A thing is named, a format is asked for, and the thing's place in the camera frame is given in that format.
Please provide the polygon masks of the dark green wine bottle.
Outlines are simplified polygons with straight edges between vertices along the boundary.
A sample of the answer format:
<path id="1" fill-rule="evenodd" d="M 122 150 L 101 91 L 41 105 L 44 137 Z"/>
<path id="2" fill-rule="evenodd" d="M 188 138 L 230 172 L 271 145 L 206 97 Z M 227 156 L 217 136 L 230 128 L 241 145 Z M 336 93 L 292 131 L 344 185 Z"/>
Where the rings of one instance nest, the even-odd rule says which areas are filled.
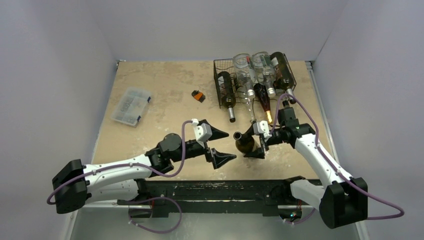
<path id="1" fill-rule="evenodd" d="M 233 134 L 233 139 L 235 140 L 235 147 L 243 155 L 248 155 L 258 149 L 258 144 L 255 139 L 247 133 L 236 131 Z"/>

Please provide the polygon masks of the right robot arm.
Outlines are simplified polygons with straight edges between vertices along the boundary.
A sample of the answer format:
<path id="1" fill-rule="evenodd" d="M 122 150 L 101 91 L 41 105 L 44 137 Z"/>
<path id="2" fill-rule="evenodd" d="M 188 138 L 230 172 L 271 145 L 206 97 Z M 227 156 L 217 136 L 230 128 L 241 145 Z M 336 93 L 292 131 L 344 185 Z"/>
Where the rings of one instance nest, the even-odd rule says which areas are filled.
<path id="1" fill-rule="evenodd" d="M 300 200 L 318 210 L 330 229 L 360 222 L 368 218 L 368 185 L 361 177 L 354 178 L 321 147 L 318 132 L 308 123 L 300 123 L 292 107 L 278 111 L 279 127 L 270 131 L 266 121 L 254 122 L 245 133 L 236 132 L 233 138 L 247 158 L 263 159 L 269 146 L 286 143 L 300 153 L 312 167 L 321 184 L 306 179 L 290 180 L 280 196 L 288 204 Z"/>

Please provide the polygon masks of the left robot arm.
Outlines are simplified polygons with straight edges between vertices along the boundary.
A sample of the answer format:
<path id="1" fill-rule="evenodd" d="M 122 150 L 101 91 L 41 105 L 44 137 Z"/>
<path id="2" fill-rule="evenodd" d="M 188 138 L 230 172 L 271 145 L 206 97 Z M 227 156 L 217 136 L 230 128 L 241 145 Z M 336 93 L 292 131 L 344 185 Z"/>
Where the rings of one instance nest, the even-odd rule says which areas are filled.
<path id="1" fill-rule="evenodd" d="M 186 120 L 181 134 L 167 134 L 154 148 L 135 157 L 103 164 L 68 162 L 52 179 L 53 191 L 46 203 L 58 214 L 74 212 L 88 203 L 106 200 L 134 201 L 138 205 L 149 199 L 147 188 L 137 180 L 161 176 L 172 178 L 183 169 L 187 159 L 204 156 L 216 170 L 236 159 L 235 154 L 208 147 L 209 141 L 229 134 L 211 126 L 207 120 Z"/>

